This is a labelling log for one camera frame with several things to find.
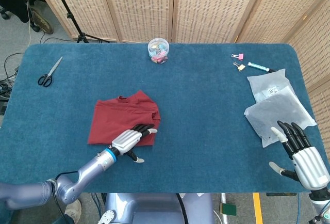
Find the black scissor handle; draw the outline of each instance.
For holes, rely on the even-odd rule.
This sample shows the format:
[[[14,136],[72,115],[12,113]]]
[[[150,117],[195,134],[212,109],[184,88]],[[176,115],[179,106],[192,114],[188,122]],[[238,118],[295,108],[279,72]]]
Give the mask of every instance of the black scissor handle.
[[[48,87],[51,85],[52,81],[53,78],[51,75],[48,76],[47,74],[44,74],[38,79],[38,85]]]

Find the yellow floor tape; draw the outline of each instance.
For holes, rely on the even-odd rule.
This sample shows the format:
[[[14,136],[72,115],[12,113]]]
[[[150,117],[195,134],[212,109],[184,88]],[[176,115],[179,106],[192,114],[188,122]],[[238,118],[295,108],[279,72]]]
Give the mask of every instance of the yellow floor tape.
[[[253,205],[254,213],[256,216],[256,224],[262,224],[262,214],[261,214],[261,205],[260,205],[260,196],[258,192],[252,193],[253,195]]]

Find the robotic arm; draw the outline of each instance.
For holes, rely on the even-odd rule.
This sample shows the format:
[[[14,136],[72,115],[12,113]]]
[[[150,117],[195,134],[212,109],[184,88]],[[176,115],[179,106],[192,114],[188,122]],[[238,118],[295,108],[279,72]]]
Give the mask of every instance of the robotic arm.
[[[78,170],[77,182],[72,182],[64,174],[60,174],[55,179],[34,184],[14,185],[0,182],[0,201],[4,201],[10,210],[24,209],[44,205],[54,191],[58,199],[65,204],[70,204],[80,196],[85,187],[96,176],[113,165],[118,156],[128,155],[136,163],[144,162],[143,159],[134,154],[132,148],[141,138],[157,132],[152,127],[152,124],[138,124],[131,130],[124,131],[112,141],[112,146],[98,153],[96,157]]]
[[[330,192],[327,189],[330,175],[318,150],[311,146],[306,134],[297,124],[289,125],[281,121],[277,123],[286,136],[275,127],[271,129],[291,159],[294,171],[285,170],[274,162],[269,162],[270,167],[278,174],[300,182],[311,191],[309,198],[318,215],[309,222],[310,224],[320,220],[330,223]]]

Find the binder clip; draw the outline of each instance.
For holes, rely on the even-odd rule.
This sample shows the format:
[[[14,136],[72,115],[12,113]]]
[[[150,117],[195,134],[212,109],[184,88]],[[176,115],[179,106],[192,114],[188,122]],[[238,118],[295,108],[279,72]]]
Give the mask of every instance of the binder clip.
[[[238,55],[232,54],[232,58],[237,58],[239,60],[243,60],[243,56],[244,56],[244,54],[238,54]]]
[[[238,71],[242,71],[245,68],[243,64],[238,64],[237,62],[234,62],[233,65],[237,67]]]

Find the person's shoe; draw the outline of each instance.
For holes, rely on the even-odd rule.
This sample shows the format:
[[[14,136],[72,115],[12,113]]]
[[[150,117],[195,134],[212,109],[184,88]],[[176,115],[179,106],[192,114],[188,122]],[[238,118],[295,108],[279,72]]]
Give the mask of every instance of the person's shoe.
[[[80,201],[77,199],[73,203],[69,204],[65,208],[65,213],[64,214],[70,216],[73,219],[74,224],[78,223],[78,221],[80,219],[80,216],[81,216],[81,203],[80,203]]]
[[[46,34],[52,34],[54,30],[51,24],[46,19],[44,19],[35,8],[30,7],[30,10],[32,13],[32,21],[38,25]]]

